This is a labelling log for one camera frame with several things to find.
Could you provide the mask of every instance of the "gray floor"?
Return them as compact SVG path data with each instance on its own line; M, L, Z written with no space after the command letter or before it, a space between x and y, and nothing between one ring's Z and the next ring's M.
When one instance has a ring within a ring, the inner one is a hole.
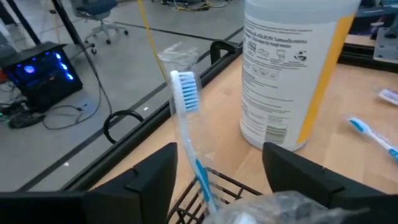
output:
M39 3L45 1L16 0L16 2L42 41L58 42L53 15L47 13L49 6ZM85 37L93 27L98 25L97 22L85 22L76 18L69 1L64 0L63 3L81 37ZM144 1L144 7L149 25L159 30L211 39L225 39L243 26L242 0L235 0L224 8L210 9L204 12L174 11L170 6L163 6L158 2L152 3L148 0ZM151 53L146 32L137 27L143 25L137 3L123 4L114 9L107 21L126 24L125 27L130 34L125 36L123 33L112 33L111 45L105 44L103 35L92 39L98 53L91 55L91 58L99 71L100 79L112 102L113 110L123 110L136 105L136 111L143 117L147 117L168 100L169 93L167 89L164 89L149 100L137 105L140 99L164 82ZM58 33L61 43L70 43L71 39L60 20L58 20L58 25L60 25ZM152 31L151 34L157 51L176 42L183 42L197 47L198 54L202 55L210 48L211 44L209 40L184 35L159 31ZM231 39L234 42L241 40L241 33ZM85 114L89 115L95 109L98 101L98 85L83 55L74 58L72 63L84 84L83 90L63 100L59 105L82 106L85 109ZM196 65L196 73L203 72L209 66L210 58L204 58ZM4 94L0 95L0 99L9 96L8 93ZM75 119L57 115L59 113L74 113L74 111L54 111L49 115L46 123L57 127L70 124ZM0 179L2 180L0 191L19 189L99 130L108 115L109 109L103 100L98 113L91 119L61 131L47 130L42 124L17 130L10 130L5 124L0 125ZM136 125L137 121L134 119L124 118L111 129L111 135L115 139L119 139ZM65 161L62 166L31 190L59 189L110 146L111 144L105 137L100 136L73 158Z

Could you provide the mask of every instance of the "blue toothbrush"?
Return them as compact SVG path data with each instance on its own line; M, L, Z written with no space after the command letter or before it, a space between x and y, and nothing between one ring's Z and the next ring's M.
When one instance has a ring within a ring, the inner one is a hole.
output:
M390 156L396 162L398 162L398 150L394 146L391 146L387 141L377 136L377 134L373 132L372 129L365 122L355 117L350 117L347 120L354 126L357 131L369 136L371 139L379 143L390 154Z
M170 76L183 148L200 183L208 209L213 214L217 212L217 206L210 190L207 172L195 154L188 133L187 113L196 113L199 111L199 92L195 81L195 74L193 72L172 71Z

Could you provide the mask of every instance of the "orange stripe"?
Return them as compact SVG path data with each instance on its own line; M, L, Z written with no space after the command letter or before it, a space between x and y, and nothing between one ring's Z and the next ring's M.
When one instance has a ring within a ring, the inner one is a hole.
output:
M336 25L335 34L329 47L329 52L323 64L321 75L318 79L317 87L315 88L312 100L307 109L307 114L301 127L300 135L297 139L297 144L307 140L310 136L315 119L317 118L318 110L321 105L323 95L328 86L331 74L333 73L338 57L344 45L345 38L348 34L349 28L353 23L354 16L342 17Z

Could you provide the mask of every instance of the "plastic bottle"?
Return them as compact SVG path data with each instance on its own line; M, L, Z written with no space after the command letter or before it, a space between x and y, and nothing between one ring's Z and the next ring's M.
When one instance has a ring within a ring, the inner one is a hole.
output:
M246 0L241 132L294 151L309 138L360 0Z

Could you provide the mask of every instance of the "desk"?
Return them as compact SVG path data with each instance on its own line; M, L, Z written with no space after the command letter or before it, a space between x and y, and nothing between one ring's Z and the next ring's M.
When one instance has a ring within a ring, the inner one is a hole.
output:
M372 44L368 38L362 37L349 36L347 40ZM269 194L271 189L262 166L261 151L250 146L240 133L241 71L240 56L202 91L207 125L215 140L215 169ZM353 180L385 193L397 194L398 165L379 146L360 136L344 120L346 115L358 116L385 137L394 140L398 133L398 108L377 100L380 88L398 90L398 75L338 64L325 93L312 137L297 153ZM167 143L176 141L173 130L170 118L96 186L131 168ZM192 179L185 153L179 148L172 204Z

